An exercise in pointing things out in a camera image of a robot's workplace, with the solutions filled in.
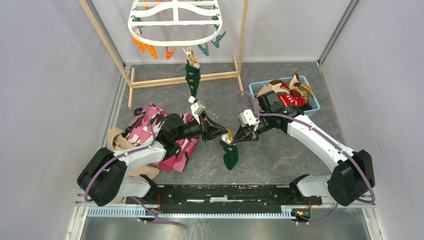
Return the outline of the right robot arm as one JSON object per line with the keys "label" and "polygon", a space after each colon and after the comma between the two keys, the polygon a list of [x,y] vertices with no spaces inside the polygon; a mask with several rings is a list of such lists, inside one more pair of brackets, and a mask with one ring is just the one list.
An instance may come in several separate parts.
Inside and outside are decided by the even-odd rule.
{"label": "right robot arm", "polygon": [[274,91],[257,98],[255,110],[239,115],[240,128],[227,142],[235,145],[253,142],[273,129],[297,139],[311,150],[330,170],[329,175],[304,174],[290,183],[289,199],[302,204],[309,197],[331,197],[344,207],[355,201],[374,204],[375,177],[371,155],[355,151],[319,128],[295,105],[285,106]]}

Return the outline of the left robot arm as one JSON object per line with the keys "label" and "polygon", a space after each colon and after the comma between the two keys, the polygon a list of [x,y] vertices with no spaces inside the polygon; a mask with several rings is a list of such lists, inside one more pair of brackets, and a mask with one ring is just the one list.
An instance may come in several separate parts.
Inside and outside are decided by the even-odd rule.
{"label": "left robot arm", "polygon": [[137,197],[151,204],[157,198],[157,190],[146,177],[129,176],[130,172],[175,155],[180,151],[179,140],[201,137],[206,142],[229,135],[226,127],[211,120],[205,112],[188,122],[172,113],[164,118],[152,143],[117,152],[106,147],[97,150],[78,176],[77,183],[84,190],[85,201],[99,207],[120,197]]}

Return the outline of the green sock with yellow cuff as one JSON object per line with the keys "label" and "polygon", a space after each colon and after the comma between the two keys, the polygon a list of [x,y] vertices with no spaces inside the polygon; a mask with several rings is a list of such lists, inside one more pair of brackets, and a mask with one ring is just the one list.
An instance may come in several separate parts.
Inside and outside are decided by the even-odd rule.
{"label": "green sock with yellow cuff", "polygon": [[201,80],[200,65],[187,59],[185,65],[185,72],[185,80],[189,86],[190,95],[196,98]]}

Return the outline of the white clothespin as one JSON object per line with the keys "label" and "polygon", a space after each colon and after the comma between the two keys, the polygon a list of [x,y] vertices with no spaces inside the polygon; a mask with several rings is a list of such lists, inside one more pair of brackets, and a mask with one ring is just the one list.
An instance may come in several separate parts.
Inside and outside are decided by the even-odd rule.
{"label": "white clothespin", "polygon": [[193,59],[193,51],[192,51],[191,47],[182,47],[182,50],[185,53],[186,58],[189,61],[192,61],[192,59]]}

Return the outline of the white clip hanger frame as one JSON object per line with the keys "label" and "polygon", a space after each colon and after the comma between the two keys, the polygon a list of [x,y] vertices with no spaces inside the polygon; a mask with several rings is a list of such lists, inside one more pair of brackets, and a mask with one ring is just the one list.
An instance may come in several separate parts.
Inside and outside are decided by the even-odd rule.
{"label": "white clip hanger frame", "polygon": [[220,39],[223,20],[216,0],[135,0],[127,27],[143,44],[190,47]]}

